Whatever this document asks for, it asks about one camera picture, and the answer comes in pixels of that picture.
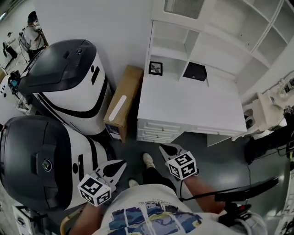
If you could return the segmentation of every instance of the glass cabinet door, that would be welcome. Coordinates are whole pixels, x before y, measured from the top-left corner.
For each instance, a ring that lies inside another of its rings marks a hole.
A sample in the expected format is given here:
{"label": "glass cabinet door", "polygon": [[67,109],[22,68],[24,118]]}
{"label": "glass cabinet door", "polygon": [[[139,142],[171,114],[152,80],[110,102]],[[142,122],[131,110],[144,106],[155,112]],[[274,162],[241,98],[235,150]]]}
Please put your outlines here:
{"label": "glass cabinet door", "polygon": [[198,19],[204,0],[165,0],[164,11]]}
{"label": "glass cabinet door", "polygon": [[152,19],[203,30],[216,0],[154,0]]}

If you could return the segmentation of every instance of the forearm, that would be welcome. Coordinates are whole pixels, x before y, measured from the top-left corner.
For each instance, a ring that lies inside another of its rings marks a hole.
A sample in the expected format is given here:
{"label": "forearm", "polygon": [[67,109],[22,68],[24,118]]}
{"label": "forearm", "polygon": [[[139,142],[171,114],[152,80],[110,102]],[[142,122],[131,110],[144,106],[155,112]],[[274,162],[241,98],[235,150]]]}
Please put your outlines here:
{"label": "forearm", "polygon": [[[191,176],[184,179],[184,182],[193,196],[215,191],[206,185],[203,181],[201,181],[199,177]],[[219,214],[225,209],[225,203],[216,202],[214,195],[198,198],[196,201],[203,212],[206,213]]]}
{"label": "forearm", "polygon": [[100,229],[102,219],[102,206],[87,203],[69,235],[92,235]]}

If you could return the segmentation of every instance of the glass panel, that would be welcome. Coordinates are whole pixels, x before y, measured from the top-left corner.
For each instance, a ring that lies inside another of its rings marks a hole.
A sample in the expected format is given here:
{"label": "glass panel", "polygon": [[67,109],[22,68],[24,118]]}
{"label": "glass panel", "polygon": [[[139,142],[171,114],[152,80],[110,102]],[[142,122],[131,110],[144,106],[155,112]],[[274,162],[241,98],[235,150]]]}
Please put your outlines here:
{"label": "glass panel", "polygon": [[165,0],[164,11],[198,19],[204,0]]}

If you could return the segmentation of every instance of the ceiling light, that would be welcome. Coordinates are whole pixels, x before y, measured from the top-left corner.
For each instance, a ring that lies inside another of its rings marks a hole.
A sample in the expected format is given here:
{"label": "ceiling light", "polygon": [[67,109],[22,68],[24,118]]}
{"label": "ceiling light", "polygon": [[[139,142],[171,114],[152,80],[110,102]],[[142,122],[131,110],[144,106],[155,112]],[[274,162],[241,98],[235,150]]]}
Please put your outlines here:
{"label": "ceiling light", "polygon": [[6,15],[6,12],[4,12],[1,16],[0,16],[0,20],[2,20],[4,18],[4,16]]}

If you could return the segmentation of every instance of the black pants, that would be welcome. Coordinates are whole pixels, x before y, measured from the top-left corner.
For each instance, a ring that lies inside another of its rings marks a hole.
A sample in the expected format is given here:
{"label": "black pants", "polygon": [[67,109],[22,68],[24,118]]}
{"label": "black pants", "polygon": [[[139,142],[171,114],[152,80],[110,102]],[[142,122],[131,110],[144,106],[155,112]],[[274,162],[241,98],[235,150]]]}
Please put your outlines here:
{"label": "black pants", "polygon": [[162,177],[161,174],[153,167],[149,167],[142,173],[143,176],[143,184],[144,185],[152,185],[159,184],[165,185],[171,188],[176,193],[176,188],[170,179]]}
{"label": "black pants", "polygon": [[33,59],[33,57],[35,56],[35,55],[37,55],[41,50],[43,50],[44,49],[44,47],[42,46],[42,47],[40,47],[39,49],[36,49],[36,50],[28,50],[28,56],[29,56],[29,59],[30,60],[32,60]]}
{"label": "black pants", "polygon": [[15,59],[17,57],[17,53],[15,52],[15,50],[13,50],[13,48],[11,46],[8,46],[6,48],[6,51],[11,55],[11,57],[13,59]]}

